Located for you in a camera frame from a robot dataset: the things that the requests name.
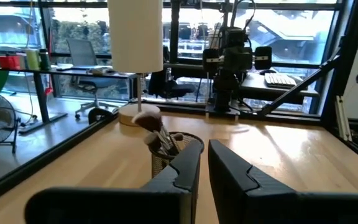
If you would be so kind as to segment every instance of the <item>makeup brush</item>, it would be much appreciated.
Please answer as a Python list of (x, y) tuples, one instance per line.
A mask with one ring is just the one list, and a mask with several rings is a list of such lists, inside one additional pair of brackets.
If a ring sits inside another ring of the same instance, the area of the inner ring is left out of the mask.
[(168, 152), (161, 147), (160, 139), (155, 133), (148, 134), (145, 138), (143, 138), (143, 142), (147, 145), (147, 147), (149, 147), (150, 151), (168, 155)]
[(175, 156), (179, 153), (176, 145), (173, 143), (171, 136), (169, 135), (169, 132), (163, 126), (160, 113), (152, 111), (140, 112), (134, 116), (132, 122), (150, 132), (155, 133), (160, 139), (162, 147), (164, 147), (171, 156)]
[(182, 151), (185, 148), (185, 143), (183, 142), (183, 134), (182, 133), (176, 133), (174, 135), (172, 135), (172, 138), (174, 140), (176, 140), (178, 147), (179, 147), (179, 151)]

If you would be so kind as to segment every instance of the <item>wooden lamp base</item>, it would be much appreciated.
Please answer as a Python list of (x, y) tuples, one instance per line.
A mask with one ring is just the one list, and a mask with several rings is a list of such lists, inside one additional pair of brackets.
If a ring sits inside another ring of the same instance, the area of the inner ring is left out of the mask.
[[(160, 108), (152, 105), (142, 104), (142, 112), (143, 111), (152, 111), (155, 113), (160, 112)], [(134, 116), (138, 114), (138, 105), (132, 104), (132, 105), (126, 105), (123, 106), (118, 110), (118, 119), (121, 124), (125, 124), (128, 126), (137, 127), (136, 124), (132, 123), (132, 119)]]

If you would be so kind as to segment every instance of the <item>white lamp shade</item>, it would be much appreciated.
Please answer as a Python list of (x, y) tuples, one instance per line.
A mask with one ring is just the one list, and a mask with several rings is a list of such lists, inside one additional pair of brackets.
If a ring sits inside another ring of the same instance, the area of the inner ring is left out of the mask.
[(163, 70), (162, 1), (108, 0), (112, 66), (118, 72)]

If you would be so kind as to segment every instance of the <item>red container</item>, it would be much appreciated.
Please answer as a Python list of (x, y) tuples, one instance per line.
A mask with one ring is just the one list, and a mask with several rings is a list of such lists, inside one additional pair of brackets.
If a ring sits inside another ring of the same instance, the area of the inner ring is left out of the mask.
[(0, 56), (0, 66), (1, 68), (19, 70), (20, 69), (19, 56), (17, 55)]

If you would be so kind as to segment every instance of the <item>desk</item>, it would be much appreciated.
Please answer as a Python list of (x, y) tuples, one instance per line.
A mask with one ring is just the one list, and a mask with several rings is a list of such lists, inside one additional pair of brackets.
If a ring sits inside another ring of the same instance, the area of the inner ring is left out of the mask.
[[(262, 171), (299, 191), (358, 192), (358, 155), (324, 128), (164, 113), (169, 131), (205, 143), (196, 223), (217, 224), (208, 172), (208, 140), (218, 139)], [(52, 186), (139, 188), (150, 180), (141, 128), (113, 121), (0, 197), (0, 224), (23, 224), (24, 205)]]
[(59, 114), (53, 117), (49, 117), (48, 113), (48, 107), (47, 107), (47, 98), (45, 96), (45, 90), (44, 86), (42, 84), (41, 74), (49, 74), (49, 75), (69, 75), (69, 76), (76, 76), (76, 77), (101, 77), (101, 78), (118, 78), (118, 79), (130, 79), (135, 78), (136, 75), (133, 73), (112, 73), (112, 74), (106, 74), (106, 75), (92, 75), (86, 72), (86, 70), (65, 70), (65, 71), (57, 71), (56, 69), (51, 69), (48, 71), (42, 71), (42, 70), (29, 70), (29, 69), (23, 69), (23, 70), (13, 70), (13, 69), (5, 69), (0, 68), (0, 70), (6, 70), (10, 72), (28, 72), (34, 74), (34, 85), (35, 85), (35, 91), (37, 93), (37, 98), (40, 106), (40, 112), (41, 112), (41, 118), (42, 122), (38, 122), (35, 124), (30, 125), (28, 128), (21, 129), (19, 131), (20, 134), (27, 134), (29, 132), (35, 131), (36, 129), (39, 129), (41, 127), (44, 127), (47, 124), (53, 123), (55, 121), (58, 121), (60, 118), (66, 116), (67, 114)]
[[(287, 92), (284, 88), (270, 88), (265, 84), (265, 77), (256, 73), (248, 73), (247, 78), (241, 83), (240, 95), (243, 98), (274, 101)], [(303, 104), (303, 98), (319, 97), (319, 93), (308, 87), (308, 90), (300, 91), (297, 97), (289, 99), (286, 103)]]

